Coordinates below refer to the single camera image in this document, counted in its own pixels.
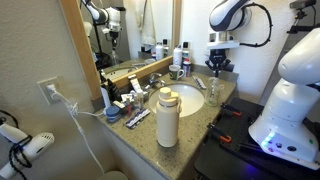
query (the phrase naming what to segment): faucet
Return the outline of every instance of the faucet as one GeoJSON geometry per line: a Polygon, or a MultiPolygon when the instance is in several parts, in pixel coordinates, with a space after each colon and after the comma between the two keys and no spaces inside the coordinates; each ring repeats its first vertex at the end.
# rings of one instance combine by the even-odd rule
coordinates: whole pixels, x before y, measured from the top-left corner
{"type": "Polygon", "coordinates": [[[150,89],[151,87],[157,85],[158,83],[160,83],[160,85],[164,87],[166,85],[166,82],[164,82],[161,79],[158,79],[161,76],[162,74],[160,73],[151,73],[149,77],[149,84],[145,88],[150,89]]]}

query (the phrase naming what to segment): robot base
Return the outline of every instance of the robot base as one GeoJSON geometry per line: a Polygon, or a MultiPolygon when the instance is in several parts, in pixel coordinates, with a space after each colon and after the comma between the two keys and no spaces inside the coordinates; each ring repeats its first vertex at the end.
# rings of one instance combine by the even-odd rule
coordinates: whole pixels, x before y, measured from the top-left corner
{"type": "Polygon", "coordinates": [[[274,87],[249,134],[270,155],[317,170],[319,145],[316,137],[302,124],[319,99],[316,89],[281,79],[274,87]]]}

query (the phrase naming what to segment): blue object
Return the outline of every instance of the blue object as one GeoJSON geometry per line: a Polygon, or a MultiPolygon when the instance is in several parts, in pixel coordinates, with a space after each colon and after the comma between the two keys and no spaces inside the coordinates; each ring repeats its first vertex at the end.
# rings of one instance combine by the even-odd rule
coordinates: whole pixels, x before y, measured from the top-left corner
{"type": "Polygon", "coordinates": [[[110,106],[105,112],[108,121],[114,123],[121,118],[120,108],[118,106],[110,106]]]}

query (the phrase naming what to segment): bottle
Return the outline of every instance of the bottle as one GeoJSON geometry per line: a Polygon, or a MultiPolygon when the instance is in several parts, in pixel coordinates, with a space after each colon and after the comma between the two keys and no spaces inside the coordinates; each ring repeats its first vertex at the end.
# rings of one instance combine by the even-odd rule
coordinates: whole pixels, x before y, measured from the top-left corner
{"type": "Polygon", "coordinates": [[[168,40],[167,39],[163,39],[162,45],[163,45],[163,56],[164,57],[169,56],[168,40]]]}
{"type": "Polygon", "coordinates": [[[110,103],[110,99],[109,99],[108,87],[105,84],[101,84],[100,90],[102,93],[105,108],[110,107],[111,103],[110,103]]]}
{"type": "Polygon", "coordinates": [[[184,77],[190,77],[191,73],[191,61],[189,58],[185,58],[182,64],[182,69],[184,70],[184,77]]]}
{"type": "Polygon", "coordinates": [[[168,87],[161,88],[156,112],[158,143],[163,147],[172,147],[178,141],[179,116],[181,113],[179,94],[172,92],[168,87]]]}
{"type": "Polygon", "coordinates": [[[188,42],[183,42],[183,45],[182,45],[182,62],[184,62],[186,58],[188,58],[190,60],[190,52],[189,52],[188,47],[189,47],[188,42]]]}
{"type": "Polygon", "coordinates": [[[156,52],[152,52],[151,58],[156,60],[156,57],[157,57],[157,56],[156,56],[156,52]]]}
{"type": "Polygon", "coordinates": [[[112,50],[112,53],[111,53],[111,63],[112,63],[112,67],[119,66],[119,56],[116,54],[114,50],[112,50]]]}
{"type": "Polygon", "coordinates": [[[173,50],[173,65],[181,66],[181,63],[182,63],[182,50],[181,50],[181,46],[178,45],[173,50]]]}
{"type": "Polygon", "coordinates": [[[208,79],[208,85],[205,103],[209,106],[217,106],[220,96],[219,78],[210,77],[208,79]]]}
{"type": "Polygon", "coordinates": [[[135,93],[133,95],[133,107],[134,107],[134,111],[135,113],[137,114],[138,112],[140,112],[140,102],[139,102],[139,97],[138,97],[138,94],[135,93]]]}
{"type": "Polygon", "coordinates": [[[163,46],[161,42],[158,42],[156,45],[156,60],[161,60],[163,59],[163,46]]]}
{"type": "Polygon", "coordinates": [[[143,110],[143,103],[144,103],[142,90],[138,92],[138,98],[139,98],[139,109],[140,109],[140,111],[142,111],[143,110]]]}

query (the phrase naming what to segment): towel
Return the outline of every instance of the towel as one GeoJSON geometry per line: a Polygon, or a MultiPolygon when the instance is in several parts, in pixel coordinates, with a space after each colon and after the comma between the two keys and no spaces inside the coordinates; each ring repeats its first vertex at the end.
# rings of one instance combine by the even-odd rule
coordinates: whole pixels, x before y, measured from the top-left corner
{"type": "Polygon", "coordinates": [[[141,32],[141,43],[148,51],[156,45],[150,0],[136,0],[136,21],[141,32]]]}

